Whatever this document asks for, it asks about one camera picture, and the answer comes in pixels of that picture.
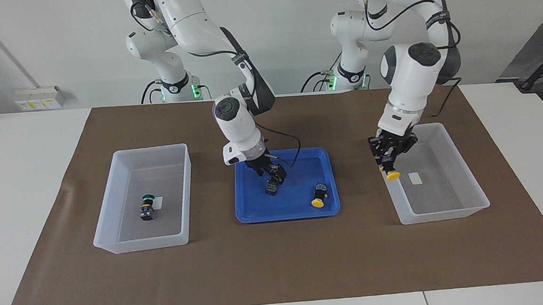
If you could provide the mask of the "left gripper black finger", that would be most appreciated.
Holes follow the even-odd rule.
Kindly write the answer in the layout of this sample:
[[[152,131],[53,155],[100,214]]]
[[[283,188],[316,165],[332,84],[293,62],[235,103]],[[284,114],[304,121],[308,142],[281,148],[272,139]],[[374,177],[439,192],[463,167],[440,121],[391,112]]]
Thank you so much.
[[[407,153],[417,142],[417,137],[398,137],[389,139],[389,148],[391,150],[390,163],[393,165],[397,157]]]
[[[384,170],[384,164],[383,164],[383,145],[381,141],[375,141],[370,142],[370,150],[373,154],[373,157],[375,158],[376,164],[378,165],[380,170]]]

